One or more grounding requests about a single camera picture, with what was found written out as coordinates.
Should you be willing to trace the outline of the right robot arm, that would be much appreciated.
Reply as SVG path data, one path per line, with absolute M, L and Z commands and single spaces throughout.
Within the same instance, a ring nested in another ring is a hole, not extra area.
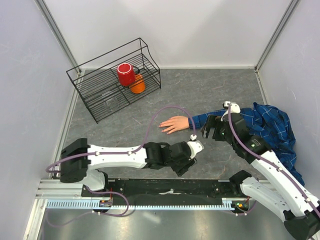
M 235 153 L 274 188 L 269 189 L 241 170 L 229 179 L 229 191 L 233 196 L 244 194 L 258 201 L 281 219 L 296 240 L 320 237 L 320 200 L 291 175 L 262 137 L 249 133 L 240 114 L 209 115 L 201 129 L 202 135 L 207 138 L 210 130 L 214 130 L 212 139 L 230 144 Z

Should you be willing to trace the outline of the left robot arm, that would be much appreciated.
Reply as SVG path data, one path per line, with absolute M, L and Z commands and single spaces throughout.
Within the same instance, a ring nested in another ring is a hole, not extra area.
M 182 141 L 170 145 L 165 142 L 147 142 L 143 146 L 106 147 L 88 144 L 79 138 L 61 152 L 62 183 L 80 183 L 99 197 L 110 191 L 104 168 L 128 167 L 135 169 L 171 168 L 179 177 L 196 163 L 196 155 L 204 149 L 200 141 Z

